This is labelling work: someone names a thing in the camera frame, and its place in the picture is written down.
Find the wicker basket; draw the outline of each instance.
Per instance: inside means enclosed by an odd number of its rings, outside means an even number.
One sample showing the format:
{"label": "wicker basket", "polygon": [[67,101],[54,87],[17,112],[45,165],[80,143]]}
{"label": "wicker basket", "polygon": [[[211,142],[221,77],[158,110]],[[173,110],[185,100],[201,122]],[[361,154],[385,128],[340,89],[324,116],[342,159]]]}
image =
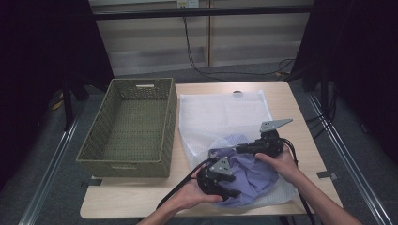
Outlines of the wicker basket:
{"label": "wicker basket", "polygon": [[168,177],[173,79],[113,79],[76,160],[98,177]]}

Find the finger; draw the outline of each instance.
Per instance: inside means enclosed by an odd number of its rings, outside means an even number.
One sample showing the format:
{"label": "finger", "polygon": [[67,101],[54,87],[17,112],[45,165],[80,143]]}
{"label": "finger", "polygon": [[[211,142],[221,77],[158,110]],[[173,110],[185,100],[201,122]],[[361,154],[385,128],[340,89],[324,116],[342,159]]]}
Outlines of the finger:
{"label": "finger", "polygon": [[286,144],[283,145],[283,151],[284,152],[288,152],[289,151],[289,146],[287,146]]}
{"label": "finger", "polygon": [[197,174],[203,169],[205,168],[206,165],[202,165],[199,169],[197,169],[193,175],[191,176],[192,178],[196,178]]}
{"label": "finger", "polygon": [[268,162],[268,163],[270,163],[270,162],[273,160],[272,157],[270,157],[270,156],[268,156],[268,155],[266,155],[266,154],[264,154],[264,153],[257,153],[257,154],[255,154],[254,156],[255,156],[255,158],[257,158],[257,159],[260,159],[260,160],[262,160],[262,161],[264,161],[264,162]]}

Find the purple cloth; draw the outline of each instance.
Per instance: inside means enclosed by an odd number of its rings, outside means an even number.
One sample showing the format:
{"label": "purple cloth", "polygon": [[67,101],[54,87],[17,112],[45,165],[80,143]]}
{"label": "purple cloth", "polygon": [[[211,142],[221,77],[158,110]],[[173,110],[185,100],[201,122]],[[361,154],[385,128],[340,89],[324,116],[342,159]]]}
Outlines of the purple cloth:
{"label": "purple cloth", "polygon": [[279,178],[271,166],[256,159],[252,154],[238,154],[231,148],[210,151],[217,154],[217,158],[228,157],[231,171],[236,178],[232,182],[221,181],[219,184],[241,191],[236,198],[230,197],[225,202],[216,202],[220,207],[248,205],[254,202],[257,196],[267,194]]}

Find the forearm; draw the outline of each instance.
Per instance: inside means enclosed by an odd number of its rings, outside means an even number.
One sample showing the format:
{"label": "forearm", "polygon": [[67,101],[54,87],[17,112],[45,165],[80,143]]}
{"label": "forearm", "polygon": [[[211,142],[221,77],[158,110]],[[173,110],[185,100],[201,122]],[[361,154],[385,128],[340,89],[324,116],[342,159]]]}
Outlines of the forearm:
{"label": "forearm", "polygon": [[167,201],[155,212],[150,214],[144,220],[139,222],[139,225],[162,225],[165,224],[170,218],[172,218],[182,208],[174,202]]}
{"label": "forearm", "polygon": [[322,192],[301,171],[297,170],[291,182],[324,224],[360,224],[360,222]]}

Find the hand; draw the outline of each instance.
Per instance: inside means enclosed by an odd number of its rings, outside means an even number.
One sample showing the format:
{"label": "hand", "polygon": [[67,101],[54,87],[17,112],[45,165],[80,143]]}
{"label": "hand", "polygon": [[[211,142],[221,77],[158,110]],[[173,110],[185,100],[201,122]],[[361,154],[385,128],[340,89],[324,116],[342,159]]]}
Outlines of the hand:
{"label": "hand", "polygon": [[257,153],[255,154],[255,157],[271,165],[275,171],[283,176],[283,178],[288,182],[291,182],[299,172],[299,169],[292,158],[289,147],[286,144],[283,145],[283,152],[277,157],[270,157],[263,153]]}
{"label": "hand", "polygon": [[[202,169],[203,167],[194,173],[192,177],[195,178],[196,174]],[[189,209],[199,203],[221,202],[222,197],[219,195],[206,195],[199,188],[197,181],[192,179],[187,182],[169,201],[179,205],[180,209]]]}

